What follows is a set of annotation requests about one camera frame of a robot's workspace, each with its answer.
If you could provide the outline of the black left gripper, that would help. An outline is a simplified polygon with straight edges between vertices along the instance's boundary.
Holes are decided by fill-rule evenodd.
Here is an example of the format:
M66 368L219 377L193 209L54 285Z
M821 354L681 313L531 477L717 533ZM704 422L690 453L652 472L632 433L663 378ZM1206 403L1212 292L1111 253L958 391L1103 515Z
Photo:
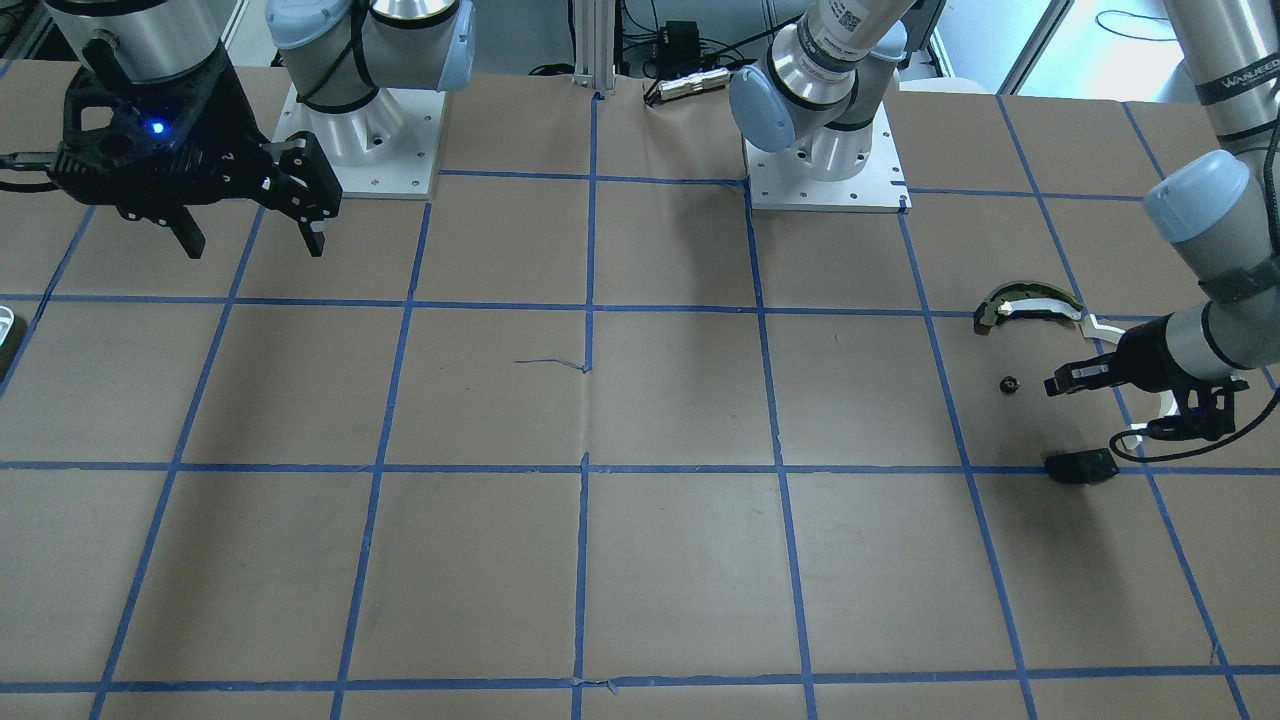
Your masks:
M1244 368L1226 359L1206 315L1166 315L1125 331L1116 348L1068 363L1044 379L1048 397L1124 384L1148 393L1172 391L1179 414L1155 419L1142 434L1158 441L1219 441L1236 432L1235 393Z

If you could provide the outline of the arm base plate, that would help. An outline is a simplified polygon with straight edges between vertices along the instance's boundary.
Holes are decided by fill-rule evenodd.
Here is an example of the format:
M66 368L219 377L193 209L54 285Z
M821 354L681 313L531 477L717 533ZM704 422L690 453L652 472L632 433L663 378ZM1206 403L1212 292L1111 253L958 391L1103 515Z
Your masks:
M763 211L901 213L913 206L890 119L822 128L778 152L742 141L751 205Z
M365 106L329 114L289 87L273 138L315 135L347 199L426 200L436 176L451 94L381 88Z

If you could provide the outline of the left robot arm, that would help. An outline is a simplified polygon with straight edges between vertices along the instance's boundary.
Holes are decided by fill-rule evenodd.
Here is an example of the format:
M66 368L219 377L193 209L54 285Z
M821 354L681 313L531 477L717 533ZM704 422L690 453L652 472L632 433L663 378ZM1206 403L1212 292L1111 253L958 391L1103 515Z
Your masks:
M1138 436L1203 439L1244 434L1235 396L1244 373L1277 361L1277 4L1165 5L1196 96L1219 146L1156 184L1143 206L1206 295L1198 307L1126 331L1096 360L1061 366L1048 396L1134 386L1172 393L1172 415ZM905 1L815 1L730 81L744 138L764 152L822 129L858 131L883 96L870 60L902 45Z

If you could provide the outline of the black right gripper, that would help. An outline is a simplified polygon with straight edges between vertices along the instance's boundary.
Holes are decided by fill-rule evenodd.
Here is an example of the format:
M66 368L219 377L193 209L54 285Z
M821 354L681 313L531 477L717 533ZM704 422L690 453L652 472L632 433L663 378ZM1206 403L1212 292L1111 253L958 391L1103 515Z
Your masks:
M187 206L224 199L252 199L291 218L310 256L323 255L325 224L343 199L337 173L310 131L268 145L224 46L154 82L129 79L119 47L87 53L46 169L55 186L84 204L163 217L193 260L206 237Z

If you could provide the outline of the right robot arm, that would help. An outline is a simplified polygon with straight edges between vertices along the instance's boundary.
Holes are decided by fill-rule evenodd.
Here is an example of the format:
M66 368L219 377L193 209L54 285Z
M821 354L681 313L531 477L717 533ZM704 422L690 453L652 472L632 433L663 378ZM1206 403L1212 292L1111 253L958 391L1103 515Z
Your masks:
M51 152L15 152L86 205L206 238L247 199L310 252L347 199L426 200L445 100L474 69L471 1L49 1L79 60Z

